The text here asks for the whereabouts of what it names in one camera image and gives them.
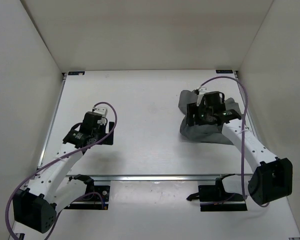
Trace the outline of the grey pleated skirt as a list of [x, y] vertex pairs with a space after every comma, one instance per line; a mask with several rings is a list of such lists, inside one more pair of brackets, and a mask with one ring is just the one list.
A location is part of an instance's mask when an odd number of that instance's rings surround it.
[[[197, 103], [197, 95], [194, 91], [182, 90], [179, 96], [178, 108], [184, 114], [184, 118], [180, 124], [179, 132], [180, 134], [191, 142], [196, 143], [212, 143], [212, 144], [222, 144], [230, 145], [233, 143], [222, 134], [222, 123], [220, 124], [204, 124], [198, 125], [197, 113], [195, 119], [195, 125], [187, 125], [186, 114], [187, 114], [187, 104]], [[225, 98], [225, 111], [234, 110], [238, 114], [241, 114], [239, 104], [232, 98]]]

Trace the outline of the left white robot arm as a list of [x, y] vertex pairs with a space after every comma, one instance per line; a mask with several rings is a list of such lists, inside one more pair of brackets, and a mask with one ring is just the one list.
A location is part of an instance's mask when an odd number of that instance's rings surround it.
[[57, 215], [74, 200], [95, 195], [93, 179], [77, 174], [61, 185], [72, 167], [92, 144], [112, 145], [113, 121], [107, 120], [106, 107], [85, 113], [83, 121], [75, 124], [62, 140], [56, 162], [45, 168], [27, 188], [18, 189], [12, 197], [14, 219], [37, 232], [46, 233], [57, 220]]

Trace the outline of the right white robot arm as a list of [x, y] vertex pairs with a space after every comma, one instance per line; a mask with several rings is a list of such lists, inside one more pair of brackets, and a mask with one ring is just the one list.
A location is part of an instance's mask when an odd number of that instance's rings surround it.
[[232, 194], [251, 197], [259, 206], [292, 194], [293, 165], [288, 158], [279, 158], [268, 150], [246, 127], [237, 110], [226, 107], [220, 91], [194, 90], [195, 102], [187, 104], [186, 124], [189, 127], [221, 127], [225, 136], [240, 151], [253, 175], [246, 179], [235, 174], [216, 179], [214, 195], [226, 200]]

